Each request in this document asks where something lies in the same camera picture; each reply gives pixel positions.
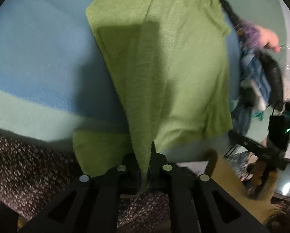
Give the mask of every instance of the speckled brown fabric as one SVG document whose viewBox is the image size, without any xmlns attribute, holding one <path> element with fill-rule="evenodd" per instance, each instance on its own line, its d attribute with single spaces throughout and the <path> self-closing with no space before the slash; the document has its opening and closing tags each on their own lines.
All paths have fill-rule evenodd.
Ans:
<svg viewBox="0 0 290 233">
<path fill-rule="evenodd" d="M 27 219 L 81 174 L 73 154 L 0 134 L 0 199 Z"/>
<path fill-rule="evenodd" d="M 149 233 L 170 216 L 166 194 L 143 193 L 136 198 L 121 199 L 118 233 Z"/>
<path fill-rule="evenodd" d="M 31 219 L 82 171 L 73 154 L 38 148 L 0 134 L 0 199 Z M 118 232 L 149 233 L 169 217 L 165 194 L 120 200 Z"/>
</svg>

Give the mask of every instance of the silver screw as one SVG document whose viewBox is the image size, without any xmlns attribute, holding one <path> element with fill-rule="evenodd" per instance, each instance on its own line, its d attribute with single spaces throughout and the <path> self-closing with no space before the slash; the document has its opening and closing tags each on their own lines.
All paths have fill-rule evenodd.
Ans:
<svg viewBox="0 0 290 233">
<path fill-rule="evenodd" d="M 173 169 L 173 166 L 171 166 L 171 165 L 164 165 L 162 167 L 162 169 L 165 170 L 165 171 L 171 171 Z"/>
<path fill-rule="evenodd" d="M 208 175 L 206 175 L 206 174 L 201 174 L 199 176 L 199 178 L 200 178 L 201 181 L 204 181 L 204 182 L 207 182 L 207 181 L 210 180 L 210 177 Z"/>
<path fill-rule="evenodd" d="M 126 169 L 127 169 L 127 167 L 125 165 L 117 166 L 117 171 L 119 171 L 119 172 L 124 172 Z"/>
<path fill-rule="evenodd" d="M 80 182 L 87 182 L 87 181 L 89 181 L 89 179 L 90 179 L 90 177 L 88 175 L 81 175 L 79 177 Z"/>
</svg>

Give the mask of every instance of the green cloth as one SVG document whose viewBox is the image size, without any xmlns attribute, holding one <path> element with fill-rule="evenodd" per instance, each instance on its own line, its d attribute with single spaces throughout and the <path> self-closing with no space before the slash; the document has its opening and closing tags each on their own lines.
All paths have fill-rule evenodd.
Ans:
<svg viewBox="0 0 290 233">
<path fill-rule="evenodd" d="M 230 29 L 218 0 L 94 0 L 86 14 L 143 174 L 153 140 L 161 152 L 231 129 L 225 46 Z M 111 165 L 105 151 L 125 154 L 125 142 L 116 146 L 107 133 L 83 132 L 76 131 L 73 143 L 85 173 L 95 176 L 98 164 L 107 169 L 106 163 L 118 163 Z"/>
</svg>

